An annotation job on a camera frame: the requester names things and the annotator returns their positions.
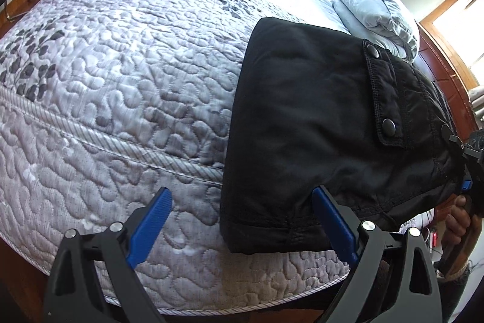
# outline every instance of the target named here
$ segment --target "wooden window frame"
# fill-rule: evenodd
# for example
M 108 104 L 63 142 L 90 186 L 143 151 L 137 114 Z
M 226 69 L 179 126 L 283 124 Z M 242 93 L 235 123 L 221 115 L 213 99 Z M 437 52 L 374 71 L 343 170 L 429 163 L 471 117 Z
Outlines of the wooden window frame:
M 466 87 L 467 90 L 470 90 L 477 87 L 479 85 L 479 82 L 475 78 L 474 74 L 470 71 L 468 66 L 464 63 L 459 54 L 455 51 L 451 44 L 434 25 L 434 21 L 442 14 L 444 14 L 457 1 L 458 0 L 445 0 L 438 8 L 431 12 L 422 21 L 420 21 L 420 24 L 434 38 L 437 44 L 439 44 L 442 51 L 448 56 L 452 65 L 456 69 L 456 72 L 462 80 L 464 87 Z

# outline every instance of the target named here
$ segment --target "pillow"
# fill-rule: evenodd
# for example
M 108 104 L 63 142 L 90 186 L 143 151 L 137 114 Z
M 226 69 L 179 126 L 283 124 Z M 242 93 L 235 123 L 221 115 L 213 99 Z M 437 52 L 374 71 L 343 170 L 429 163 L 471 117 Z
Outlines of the pillow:
M 343 2 L 340 0 L 333 0 L 332 5 L 336 14 L 338 14 L 340 20 L 345 27 L 347 27 L 350 34 L 358 38 L 367 39 L 374 44 L 378 44 L 380 47 L 390 50 L 393 55 L 398 56 L 399 58 L 405 59 L 407 57 L 407 53 L 403 47 L 396 45 L 388 38 L 384 38 L 383 36 L 366 29 Z
M 401 0 L 340 0 L 363 26 L 406 51 L 406 61 L 418 54 L 420 34 L 410 11 Z

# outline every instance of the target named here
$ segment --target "snap button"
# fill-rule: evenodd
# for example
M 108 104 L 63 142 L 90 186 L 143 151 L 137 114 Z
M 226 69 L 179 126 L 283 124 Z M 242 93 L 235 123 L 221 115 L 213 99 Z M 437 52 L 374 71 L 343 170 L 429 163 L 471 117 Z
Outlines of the snap button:
M 366 48 L 368 49 L 368 52 L 370 53 L 371 56 L 373 56 L 376 59 L 380 58 L 380 53 L 374 46 L 372 46 L 371 44 L 368 44 Z
M 382 127 L 383 133 L 386 134 L 388 137 L 395 136 L 396 127 L 392 120 L 389 120 L 388 118 L 384 119 Z

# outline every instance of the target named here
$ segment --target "jacket pocket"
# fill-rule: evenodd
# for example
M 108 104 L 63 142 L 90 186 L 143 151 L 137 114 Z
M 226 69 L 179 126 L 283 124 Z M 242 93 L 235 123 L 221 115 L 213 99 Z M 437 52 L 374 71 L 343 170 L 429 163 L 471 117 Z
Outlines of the jacket pocket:
M 378 139 L 384 146 L 410 148 L 405 133 L 403 93 L 398 88 L 392 57 L 368 40 L 363 41 L 363 51 L 372 89 Z

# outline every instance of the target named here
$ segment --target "person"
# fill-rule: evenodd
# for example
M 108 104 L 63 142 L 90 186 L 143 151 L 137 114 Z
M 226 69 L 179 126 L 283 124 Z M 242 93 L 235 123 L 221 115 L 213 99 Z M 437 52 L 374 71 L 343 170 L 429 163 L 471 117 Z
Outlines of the person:
M 458 245 L 462 240 L 462 236 L 470 227 L 466 244 L 447 277 L 443 277 L 437 270 L 444 323 L 449 321 L 467 285 L 470 275 L 469 256 L 474 250 L 482 231 L 482 219 L 477 215 L 470 218 L 464 209 L 465 204 L 465 196 L 460 195 L 456 198 L 454 206 L 451 208 L 451 213 L 445 220 L 446 230 L 442 236 L 443 248 L 448 245 Z

